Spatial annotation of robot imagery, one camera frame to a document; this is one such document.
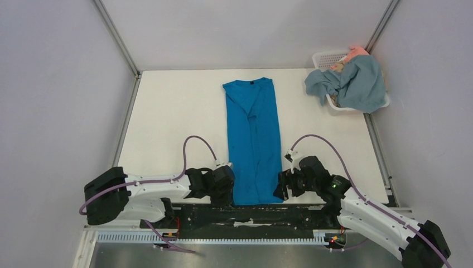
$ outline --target white tabletop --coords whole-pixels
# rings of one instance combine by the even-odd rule
[[[182,144],[189,135],[205,138],[221,161],[228,161],[225,92],[222,85],[234,80],[273,79],[276,91],[281,159],[302,135],[325,137],[344,158],[355,184],[375,200],[387,203],[383,179],[362,113],[331,116],[317,97],[305,93],[304,80],[312,69],[239,69],[145,71],[138,88],[119,166],[139,175],[177,174],[182,170]],[[327,144],[306,138],[296,147],[316,155],[332,174],[346,177],[339,159]],[[213,158],[199,140],[189,141],[187,168],[212,167]],[[209,198],[172,200],[176,203],[209,203]],[[321,204],[315,193],[285,203]]]

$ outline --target white wall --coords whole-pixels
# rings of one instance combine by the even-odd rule
[[[365,45],[389,0],[103,0],[142,70],[313,67]]]
[[[403,1],[374,51],[392,96],[375,122],[400,201],[440,225],[453,267],[473,262],[472,10]]]
[[[133,79],[91,1],[0,3],[0,267],[70,267]]]

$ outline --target metal frame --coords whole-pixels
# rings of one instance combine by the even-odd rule
[[[173,240],[178,244],[201,245],[319,245],[326,246],[325,232],[313,231],[312,238],[259,238],[259,239],[181,239]],[[133,231],[99,231],[98,243],[133,243],[133,244],[164,244],[153,231],[140,229]]]
[[[130,101],[127,107],[126,116],[123,122],[122,130],[120,133],[120,138],[117,144],[117,149],[115,151],[114,159],[113,159],[113,166],[118,165],[118,161],[120,158],[120,154],[122,152],[123,142],[127,133],[127,128],[129,125],[129,121],[131,118],[134,102],[136,100],[138,87],[141,81],[141,72],[138,70],[136,64],[134,63],[127,47],[125,46],[123,39],[120,37],[115,24],[113,23],[105,5],[103,4],[102,0],[92,0],[95,7],[97,8],[104,25],[107,27],[110,35],[112,36],[113,40],[119,47],[123,57],[125,58],[130,71],[132,72],[133,76],[135,77],[135,82],[132,90],[132,94],[130,96]],[[401,0],[391,0],[387,9],[385,10],[381,20],[379,21],[375,31],[373,32],[368,44],[366,45],[366,51],[371,53],[375,45],[377,44],[381,34],[383,33],[387,23],[391,19],[394,11],[399,6]],[[382,152],[381,144],[379,142],[379,134],[374,124],[373,116],[371,114],[364,114],[366,125],[368,128],[368,132],[370,134],[371,141],[373,143],[373,148],[378,160],[378,165],[383,177],[383,181],[386,185],[387,192],[392,192],[392,196],[394,197],[395,204],[398,205],[397,199],[395,197],[395,191],[392,184],[391,176],[389,169],[385,162],[385,157]],[[396,212],[405,215],[406,217],[413,218],[412,211],[410,208],[393,208]],[[98,233],[100,231],[139,231],[139,225],[136,222],[120,222],[117,223],[118,225],[104,225],[104,226],[85,226],[84,231],[82,234],[82,238],[80,241],[80,245],[74,259],[74,268],[88,268],[91,263],[91,258],[95,249],[95,244],[97,242]],[[316,230],[318,232],[330,232],[331,230]]]
[[[139,83],[141,82],[141,74],[135,78],[132,94],[130,96],[130,101],[127,107],[127,113],[125,115],[125,120],[123,121],[122,130],[120,132],[120,138],[118,139],[117,150],[113,157],[112,166],[117,166],[118,161],[120,160],[120,155],[122,153],[123,142],[125,141],[125,136],[127,134],[128,124],[130,123],[130,118],[132,116],[134,101],[136,100],[136,95],[138,94]]]
[[[366,45],[365,50],[368,53],[371,54],[373,52],[373,49],[378,43],[378,40],[381,37],[381,34],[386,28],[386,25],[391,19],[396,8],[399,6],[400,2],[401,0],[391,0],[389,2],[388,7],[384,11],[383,16],[381,17],[381,20],[378,22],[376,29],[374,30],[370,40],[368,41],[368,44]],[[379,141],[379,134],[374,123],[374,118],[371,114],[368,114],[368,113],[365,113],[364,117],[365,117],[366,126],[368,127],[368,132],[371,138],[371,142],[373,143],[374,153],[376,155],[376,159],[378,160],[379,170],[381,171],[381,176],[383,178],[384,185],[386,186],[386,192],[388,193],[388,196],[393,197],[394,199],[393,201],[395,205],[399,206],[399,202],[395,193],[395,188],[391,181],[392,176],[390,175],[389,169],[387,167],[386,160],[383,155],[383,150],[381,148],[381,143]]]
[[[99,12],[100,17],[102,18],[108,32],[111,34],[113,40],[122,52],[122,55],[125,58],[125,61],[127,62],[128,67],[130,68],[130,71],[132,72],[133,76],[138,79],[140,71],[136,67],[133,58],[130,55],[130,52],[125,46],[125,43],[123,42],[123,39],[120,37],[120,34],[118,33],[117,28],[115,27],[115,24],[113,23],[112,18],[110,17],[110,14],[105,8],[105,5],[103,4],[102,0],[92,0],[92,2],[97,8],[97,11]]]

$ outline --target laundry basket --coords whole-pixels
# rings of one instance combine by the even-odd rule
[[[325,51],[325,52],[318,52],[312,56],[312,61],[315,66],[315,69],[320,69],[321,71],[327,70],[330,66],[336,64],[338,61],[344,59],[347,54],[348,50],[334,50],[334,51]],[[333,116],[338,116],[341,114],[356,114],[362,113],[362,111],[348,108],[348,107],[337,107],[335,106],[334,102],[330,98],[330,95],[325,95],[327,99],[326,103],[328,103],[329,107],[329,114]],[[384,95],[385,104],[381,106],[381,108],[387,107],[391,102],[388,96],[388,93]]]

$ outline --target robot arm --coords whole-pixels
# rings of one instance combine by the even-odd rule
[[[403,267],[443,266],[434,250],[408,226],[427,237],[446,259],[449,258],[450,249],[436,224],[430,221],[420,224],[370,199],[353,188],[349,180],[330,175],[316,156],[298,155],[293,159],[289,154],[286,158],[295,164],[279,174],[275,196],[288,199],[288,188],[294,197],[306,191],[316,192],[326,202],[322,211],[328,221],[352,229],[384,247],[402,262]]]
[[[175,177],[125,174],[122,167],[109,169],[84,187],[85,200],[105,189],[127,186],[119,187],[88,204],[88,224],[100,225],[114,219],[157,222],[164,219],[166,213],[172,212],[170,198],[202,198],[208,195],[213,204],[226,204],[234,182],[229,165],[220,165],[215,170],[188,169],[183,177],[173,180]]]

